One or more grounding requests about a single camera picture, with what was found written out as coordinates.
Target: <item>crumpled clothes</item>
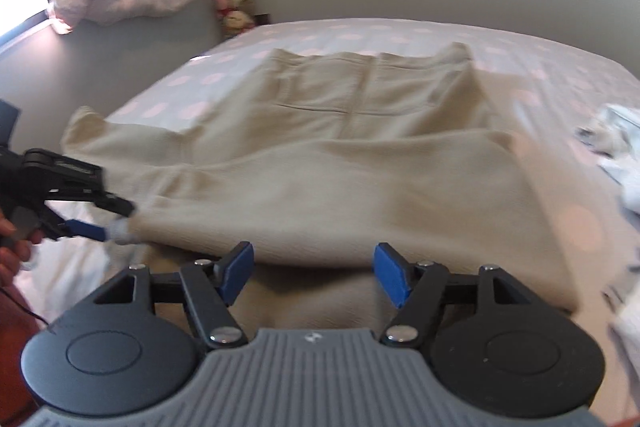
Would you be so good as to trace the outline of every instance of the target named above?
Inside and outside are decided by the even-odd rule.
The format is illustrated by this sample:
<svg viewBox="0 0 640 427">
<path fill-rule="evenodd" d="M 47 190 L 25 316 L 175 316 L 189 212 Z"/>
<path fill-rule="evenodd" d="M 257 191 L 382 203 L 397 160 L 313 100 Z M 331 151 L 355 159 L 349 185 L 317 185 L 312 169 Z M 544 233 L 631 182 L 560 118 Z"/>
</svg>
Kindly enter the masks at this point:
<svg viewBox="0 0 640 427">
<path fill-rule="evenodd" d="M 640 214 L 640 109 L 606 104 L 575 134 L 603 155 L 598 165 L 621 185 L 622 204 Z"/>
</svg>

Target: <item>white cloth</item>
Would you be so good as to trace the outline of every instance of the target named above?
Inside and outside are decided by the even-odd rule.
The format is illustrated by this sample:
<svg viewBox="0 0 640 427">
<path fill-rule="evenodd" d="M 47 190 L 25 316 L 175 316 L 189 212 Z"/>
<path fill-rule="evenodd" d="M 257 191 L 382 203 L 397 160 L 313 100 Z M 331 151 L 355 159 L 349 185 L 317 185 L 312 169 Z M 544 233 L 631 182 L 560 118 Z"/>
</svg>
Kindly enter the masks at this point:
<svg viewBox="0 0 640 427">
<path fill-rule="evenodd" d="M 598 165 L 622 186 L 622 204 L 640 214 L 640 109 L 604 105 L 576 135 L 606 155 Z"/>
<path fill-rule="evenodd" d="M 612 324 L 625 347 L 626 356 L 640 375 L 640 284 L 626 298 Z"/>
</svg>

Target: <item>polka dot bedsheet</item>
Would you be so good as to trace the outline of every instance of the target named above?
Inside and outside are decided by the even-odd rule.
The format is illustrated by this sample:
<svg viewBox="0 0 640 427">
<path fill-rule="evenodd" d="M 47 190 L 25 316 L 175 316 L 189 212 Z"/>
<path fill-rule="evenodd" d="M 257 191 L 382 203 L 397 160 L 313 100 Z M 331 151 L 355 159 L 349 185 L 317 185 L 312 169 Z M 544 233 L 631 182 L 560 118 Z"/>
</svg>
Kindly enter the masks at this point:
<svg viewBox="0 0 640 427">
<path fill-rule="evenodd" d="M 606 381 L 593 410 L 608 423 L 628 417 L 636 412 L 634 393 L 600 291 L 634 260 L 640 220 L 621 211 L 618 186 L 572 137 L 574 127 L 603 103 L 640 105 L 640 82 L 619 64 L 545 39 L 472 26 L 375 19 L 283 23 L 261 26 L 192 58 L 110 120 L 187 129 L 274 48 L 300 55 L 429 56 L 452 41 L 470 47 L 482 87 L 513 135 L 513 152 L 560 243 L 571 252 L 568 263 L 582 302 L 575 320 L 607 357 Z M 83 212 L 65 210 L 74 216 Z M 100 244 L 80 238 L 42 250 L 47 248 L 36 270 L 20 277 L 20 285 L 34 308 L 52 317 L 97 283 L 104 254 Z"/>
</svg>

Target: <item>logo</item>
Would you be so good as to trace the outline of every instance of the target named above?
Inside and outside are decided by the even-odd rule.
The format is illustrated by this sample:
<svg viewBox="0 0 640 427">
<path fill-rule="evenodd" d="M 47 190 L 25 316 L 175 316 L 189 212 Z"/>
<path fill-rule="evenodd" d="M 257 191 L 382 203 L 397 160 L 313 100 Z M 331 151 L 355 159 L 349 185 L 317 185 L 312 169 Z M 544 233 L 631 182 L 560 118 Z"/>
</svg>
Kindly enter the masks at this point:
<svg viewBox="0 0 640 427">
<path fill-rule="evenodd" d="M 311 331 L 311 333 L 307 333 L 305 335 L 305 340 L 312 344 L 318 343 L 322 340 L 322 335 L 317 331 Z"/>
</svg>

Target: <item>gray ribbed plate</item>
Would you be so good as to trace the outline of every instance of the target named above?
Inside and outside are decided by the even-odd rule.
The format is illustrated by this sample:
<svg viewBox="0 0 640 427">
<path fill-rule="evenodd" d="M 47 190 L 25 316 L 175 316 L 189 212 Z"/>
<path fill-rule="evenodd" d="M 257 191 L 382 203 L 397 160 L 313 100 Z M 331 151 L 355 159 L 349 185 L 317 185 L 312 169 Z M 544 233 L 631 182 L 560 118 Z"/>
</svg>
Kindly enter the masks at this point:
<svg viewBox="0 0 640 427">
<path fill-rule="evenodd" d="M 25 427 L 533 425 L 603 426 L 586 408 L 538 421 L 507 419 L 475 409 L 444 389 L 417 351 L 382 346 L 369 330 L 260 330 L 247 346 L 209 353 L 179 393 L 151 409 L 120 418 L 91 419 L 45 407 L 24 424 Z"/>
</svg>

